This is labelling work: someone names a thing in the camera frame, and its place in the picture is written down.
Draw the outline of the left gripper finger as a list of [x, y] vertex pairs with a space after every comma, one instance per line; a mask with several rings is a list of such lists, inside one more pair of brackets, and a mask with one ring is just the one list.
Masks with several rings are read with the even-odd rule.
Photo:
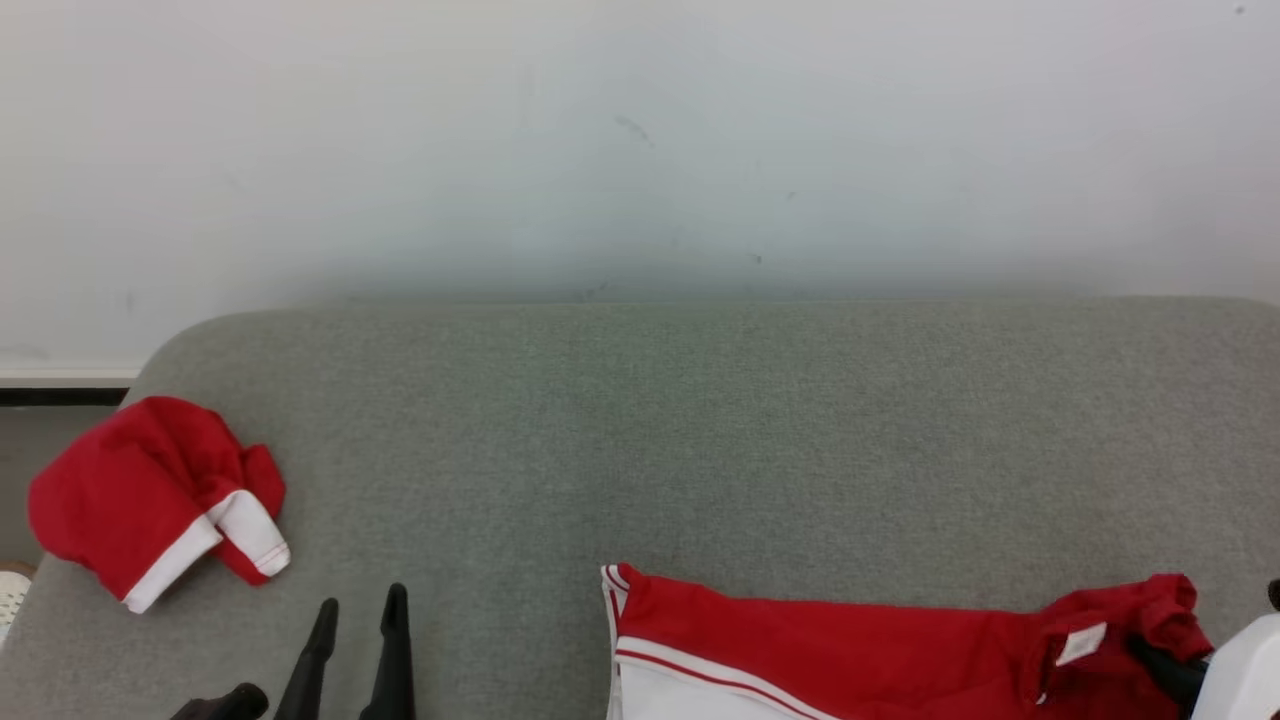
[[319, 717], [326, 664], [337, 642], [339, 601], [326, 598], [291, 674], [274, 714], [275, 720], [315, 720]]
[[408, 593], [401, 583], [393, 583], [387, 592], [380, 633], [381, 652], [372, 693], [358, 717], [416, 719]]

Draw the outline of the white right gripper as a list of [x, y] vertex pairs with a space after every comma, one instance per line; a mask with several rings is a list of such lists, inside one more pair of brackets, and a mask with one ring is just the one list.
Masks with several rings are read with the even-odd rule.
[[1129, 652], [1178, 707], [1190, 717], [1279, 717], [1279, 614], [1257, 618], [1213, 653], [1180, 661], [1140, 635], [1129, 637]]

